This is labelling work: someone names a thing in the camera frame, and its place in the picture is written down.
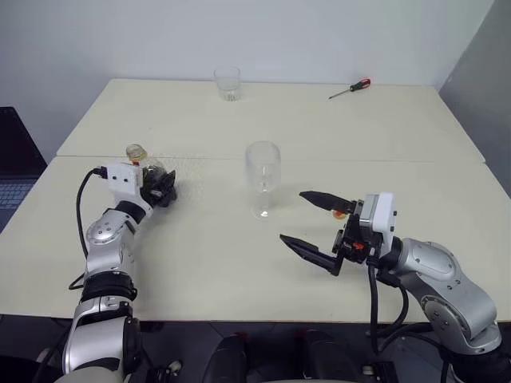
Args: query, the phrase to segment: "tabletop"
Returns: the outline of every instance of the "tabletop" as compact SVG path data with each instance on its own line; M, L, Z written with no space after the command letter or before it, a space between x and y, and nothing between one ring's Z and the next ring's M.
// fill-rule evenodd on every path
M74 204L85 173L121 158L57 157L0 234L0 307L6 314L69 318L84 269ZM240 159L163 159L177 173L177 201L156 209L137 233L134 314L142 320L368 322L365 269L344 262L339 277L306 263L279 240L302 238L328 251L342 221L298 196L306 190L347 199L394 192L395 234L449 248L463 271L511 319L511 203L485 164L300 161L282 163L273 216L250 212ZM84 228L113 206L93 177L82 199ZM401 309L379 284L382 322ZM414 299L408 321L424 321Z
M288 160L484 162L433 87L243 84L227 102L210 81L111 80L58 151L124 156L243 158L253 141L277 143Z

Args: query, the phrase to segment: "cable connector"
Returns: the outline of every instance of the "cable connector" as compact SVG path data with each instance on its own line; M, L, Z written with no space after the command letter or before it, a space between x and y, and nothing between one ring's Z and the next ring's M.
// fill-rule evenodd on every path
M93 173L100 176L103 180L109 178L109 174L105 166L98 166L97 168L94 168Z

